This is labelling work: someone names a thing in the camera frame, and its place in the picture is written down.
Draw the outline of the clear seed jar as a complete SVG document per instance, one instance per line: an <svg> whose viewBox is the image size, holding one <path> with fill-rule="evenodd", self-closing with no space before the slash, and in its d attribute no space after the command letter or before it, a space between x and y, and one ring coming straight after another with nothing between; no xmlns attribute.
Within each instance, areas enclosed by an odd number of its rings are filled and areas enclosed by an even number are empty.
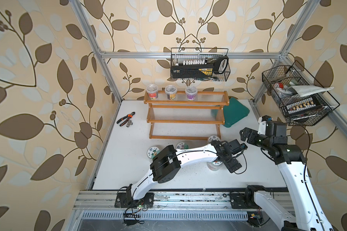
<svg viewBox="0 0 347 231"><path fill-rule="evenodd" d="M174 100L177 94L177 88L174 85L169 85L165 88L165 93L168 100Z"/></svg>
<svg viewBox="0 0 347 231"><path fill-rule="evenodd" d="M159 88L155 84L150 84L147 86L146 92L151 100L155 100L158 98Z"/></svg>
<svg viewBox="0 0 347 231"><path fill-rule="evenodd" d="M186 93L187 99L190 101L193 101L197 96L198 90L194 86L188 86L185 89L185 93Z"/></svg>

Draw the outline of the flower label seed jar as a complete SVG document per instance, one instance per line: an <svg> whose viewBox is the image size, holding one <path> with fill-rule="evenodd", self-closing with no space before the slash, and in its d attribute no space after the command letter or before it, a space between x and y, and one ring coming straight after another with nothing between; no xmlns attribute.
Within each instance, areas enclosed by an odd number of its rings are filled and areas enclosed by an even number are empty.
<svg viewBox="0 0 347 231"><path fill-rule="evenodd" d="M179 142L176 145L176 149L186 150L186 149L189 149L189 145L187 143L185 143L185 142Z"/></svg>

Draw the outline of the tomato label seed jar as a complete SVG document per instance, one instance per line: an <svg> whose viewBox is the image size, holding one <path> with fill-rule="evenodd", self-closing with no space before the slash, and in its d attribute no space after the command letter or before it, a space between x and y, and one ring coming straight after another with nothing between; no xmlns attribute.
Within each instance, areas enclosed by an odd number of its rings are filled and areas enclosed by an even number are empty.
<svg viewBox="0 0 347 231"><path fill-rule="evenodd" d="M221 161L207 162L207 166L211 171L218 171L222 164Z"/></svg>

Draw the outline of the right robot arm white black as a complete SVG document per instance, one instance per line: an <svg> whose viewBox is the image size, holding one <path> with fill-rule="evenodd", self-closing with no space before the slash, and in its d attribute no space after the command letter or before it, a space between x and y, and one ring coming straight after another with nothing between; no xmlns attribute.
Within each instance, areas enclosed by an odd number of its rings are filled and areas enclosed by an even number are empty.
<svg viewBox="0 0 347 231"><path fill-rule="evenodd" d="M331 231L307 173L307 159L297 145L288 144L286 124L278 121L261 121L259 129L244 128L242 141L268 152L278 167L295 214L282 207L269 193L260 188L253 190L253 201L261 207L281 231Z"/></svg>

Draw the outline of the wooden two-tier shelf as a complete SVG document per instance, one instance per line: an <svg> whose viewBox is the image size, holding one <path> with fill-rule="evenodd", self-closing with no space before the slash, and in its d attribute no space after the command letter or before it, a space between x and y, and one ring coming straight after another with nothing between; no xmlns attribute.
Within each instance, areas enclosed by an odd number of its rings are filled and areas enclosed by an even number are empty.
<svg viewBox="0 0 347 231"><path fill-rule="evenodd" d="M163 90L157 95L157 99L150 99L147 93L144 96L150 139L206 140L212 135L221 138L223 109L229 105L226 91L200 91L192 101L184 91L178 91L173 100L167 99Z"/></svg>

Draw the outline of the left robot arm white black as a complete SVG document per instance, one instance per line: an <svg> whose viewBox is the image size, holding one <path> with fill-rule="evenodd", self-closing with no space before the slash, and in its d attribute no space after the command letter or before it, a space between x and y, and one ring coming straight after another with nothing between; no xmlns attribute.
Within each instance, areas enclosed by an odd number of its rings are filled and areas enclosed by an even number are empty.
<svg viewBox="0 0 347 231"><path fill-rule="evenodd" d="M247 149L247 145L238 140L212 141L205 146L185 150L169 145L153 158L148 172L141 180L126 187L127 203L143 199L156 184L169 182L181 168L189 165L220 161L230 173L235 173L242 167L237 157Z"/></svg>

